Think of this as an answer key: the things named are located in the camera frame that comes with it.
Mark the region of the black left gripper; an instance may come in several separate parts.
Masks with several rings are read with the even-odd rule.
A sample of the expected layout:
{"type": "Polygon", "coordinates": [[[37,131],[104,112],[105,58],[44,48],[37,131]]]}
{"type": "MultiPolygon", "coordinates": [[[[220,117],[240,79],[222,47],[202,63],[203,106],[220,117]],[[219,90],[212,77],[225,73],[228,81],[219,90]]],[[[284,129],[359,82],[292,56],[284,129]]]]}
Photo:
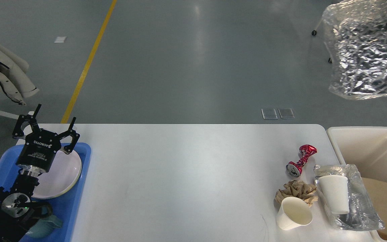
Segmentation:
{"type": "Polygon", "coordinates": [[[40,173],[49,172],[57,151],[60,149],[66,154],[73,152],[80,134],[73,128],[76,122],[76,117],[72,118],[69,128],[60,134],[55,132],[40,129],[36,116],[41,109],[42,104],[38,103],[32,115],[20,115],[12,132],[14,139],[24,139],[23,124],[31,127],[32,133],[26,136],[26,143],[17,158],[16,165],[19,167],[33,166],[40,170],[40,173]],[[61,148],[60,141],[64,138],[71,137],[71,142],[61,148]]]}

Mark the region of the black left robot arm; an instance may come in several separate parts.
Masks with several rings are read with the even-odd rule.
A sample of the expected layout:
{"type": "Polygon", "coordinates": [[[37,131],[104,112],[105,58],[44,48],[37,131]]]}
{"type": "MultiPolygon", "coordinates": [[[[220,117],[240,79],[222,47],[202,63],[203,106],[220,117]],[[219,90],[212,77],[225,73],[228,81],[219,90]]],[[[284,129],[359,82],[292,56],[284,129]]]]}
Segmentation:
{"type": "Polygon", "coordinates": [[[40,108],[38,104],[32,115],[20,115],[12,132],[25,144],[15,163],[19,171],[12,187],[9,191],[0,187],[0,242],[18,242],[40,219],[53,214],[49,202],[31,200],[38,177],[49,172],[58,151],[72,153],[80,138],[73,128],[76,117],[62,133],[40,128],[36,119],[40,108]]]}

